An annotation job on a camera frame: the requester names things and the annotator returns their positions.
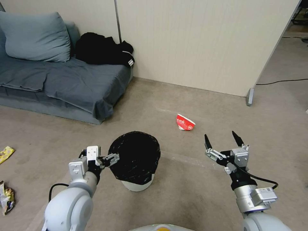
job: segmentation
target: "gray cushion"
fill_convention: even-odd
[[[35,16],[0,12],[0,26],[11,57],[46,62],[70,59],[70,38],[58,12]]]
[[[71,54],[75,54],[76,42],[80,39],[79,30],[74,22],[64,21],[65,26],[68,32],[68,35],[71,39]]]

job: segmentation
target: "cable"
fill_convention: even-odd
[[[84,156],[86,154],[86,152],[83,150],[80,154],[78,158],[81,158],[82,156]]]
[[[68,184],[64,184],[64,183],[57,183],[57,184],[54,184],[53,186],[51,186],[51,188],[50,188],[50,190],[49,190],[48,202],[51,201],[52,189],[53,189],[55,186],[58,186],[58,185],[62,185],[62,186],[68,187]]]
[[[268,182],[268,183],[272,183],[274,184],[274,186],[272,187],[272,189],[275,189],[278,187],[278,183],[276,181],[271,181],[271,180],[268,180],[268,179],[264,179],[264,178],[261,178],[261,177],[258,177],[258,176],[255,176],[255,175],[252,175],[250,174],[249,172],[241,169],[236,163],[233,163],[235,167],[237,167],[237,169],[241,170],[242,172],[246,173],[247,175],[251,176],[252,178],[255,178],[257,180],[261,180],[261,181],[265,181],[265,182]]]
[[[259,84],[256,84],[256,85],[270,85],[270,84],[278,83],[278,82],[302,81],[302,80],[308,80],[308,79],[299,79],[299,80],[280,80],[280,81],[276,81],[276,82],[272,82],[272,83],[259,83]]]

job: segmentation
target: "gray sofa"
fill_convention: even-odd
[[[73,51],[80,35],[74,23],[66,27]],[[11,58],[5,39],[0,28],[0,105],[101,124],[133,77],[132,68],[89,65],[73,56],[64,63]]]

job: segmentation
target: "white trash can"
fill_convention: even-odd
[[[121,181],[124,186],[130,190],[130,191],[134,191],[134,192],[140,192],[140,191],[143,191],[145,189],[147,189],[153,182],[153,179],[154,179],[154,175],[155,174],[152,174],[152,180],[144,185],[140,185],[140,184],[134,184],[134,183],[130,183],[128,181]]]
[[[154,179],[160,159],[157,139],[143,132],[129,132],[111,144],[108,155],[119,154],[118,162],[110,170],[130,191],[147,189]]]

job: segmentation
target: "wall panel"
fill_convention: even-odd
[[[134,75],[239,96],[256,83],[298,0],[117,0]]]
[[[119,42],[113,0],[1,0],[11,13],[40,14],[58,11],[77,24],[81,34],[95,32]]]

